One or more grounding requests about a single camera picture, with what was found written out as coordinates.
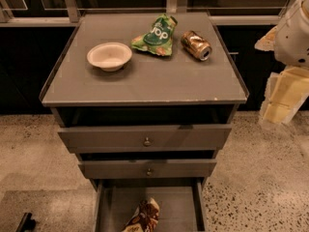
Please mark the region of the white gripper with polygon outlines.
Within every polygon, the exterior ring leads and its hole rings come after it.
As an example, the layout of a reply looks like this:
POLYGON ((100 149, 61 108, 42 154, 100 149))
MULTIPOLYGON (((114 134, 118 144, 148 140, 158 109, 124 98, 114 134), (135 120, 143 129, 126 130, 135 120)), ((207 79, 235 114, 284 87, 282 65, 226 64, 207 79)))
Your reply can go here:
POLYGON ((254 47, 274 50, 275 59, 289 65, 270 74, 260 109, 264 120, 288 124, 309 96, 309 0, 296 0, 254 47))

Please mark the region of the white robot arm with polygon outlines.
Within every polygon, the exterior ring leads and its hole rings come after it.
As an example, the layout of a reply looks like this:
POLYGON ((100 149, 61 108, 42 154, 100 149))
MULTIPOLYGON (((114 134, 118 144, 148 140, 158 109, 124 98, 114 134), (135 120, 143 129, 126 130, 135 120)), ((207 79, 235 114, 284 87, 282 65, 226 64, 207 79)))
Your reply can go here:
POLYGON ((309 0, 295 0, 255 48, 272 51, 286 66, 270 75, 260 114, 271 123, 288 124, 309 95, 309 0))

